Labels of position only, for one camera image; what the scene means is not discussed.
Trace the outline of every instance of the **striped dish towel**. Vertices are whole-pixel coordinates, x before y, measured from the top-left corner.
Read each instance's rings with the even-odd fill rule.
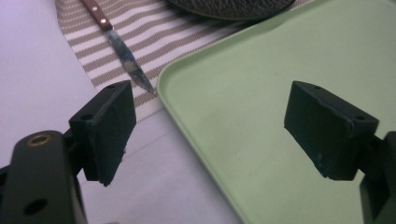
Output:
[[[79,0],[55,0],[59,26],[97,90],[130,79],[99,26]],[[130,48],[153,87],[167,64],[249,26],[192,15],[166,0],[96,0]],[[309,0],[297,0],[296,7]],[[140,121],[163,108],[133,83]]]

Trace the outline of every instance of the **white table surface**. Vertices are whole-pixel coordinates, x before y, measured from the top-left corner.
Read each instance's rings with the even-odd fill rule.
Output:
[[[53,0],[0,7],[0,167],[24,136],[65,132],[96,89],[67,44]],[[107,188],[79,176],[89,223],[239,223],[165,111],[139,122]]]

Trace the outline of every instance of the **screw hole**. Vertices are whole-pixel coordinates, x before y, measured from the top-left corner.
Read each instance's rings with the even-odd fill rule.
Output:
[[[25,206],[24,213],[27,216],[32,216],[34,214],[39,213],[47,206],[48,202],[46,199],[37,199],[32,203],[29,203]]]
[[[92,118],[93,118],[93,115],[90,115],[90,114],[81,116],[82,120],[89,120],[89,119],[92,119]]]
[[[366,120],[366,119],[364,118],[364,116],[360,116],[360,115],[355,116],[355,119],[358,119],[358,120]]]
[[[48,143],[50,141],[50,139],[51,139],[51,136],[49,134],[39,134],[39,135],[31,137],[27,141],[27,145],[29,147],[42,146],[42,145]]]

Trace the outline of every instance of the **light green tray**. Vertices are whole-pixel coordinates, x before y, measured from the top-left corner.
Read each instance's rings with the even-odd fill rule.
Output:
[[[361,224],[359,183],[322,178],[283,128],[293,80],[396,130],[396,1],[317,0],[167,66],[158,93],[245,223]]]

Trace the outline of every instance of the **brown knife handle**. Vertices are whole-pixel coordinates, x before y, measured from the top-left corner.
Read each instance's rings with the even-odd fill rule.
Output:
[[[88,11],[93,16],[93,19],[103,31],[113,29],[113,26],[111,25],[110,21],[106,17],[105,13],[103,13],[97,2],[95,2],[94,0],[81,0],[81,2],[84,4],[85,8],[88,9]]]

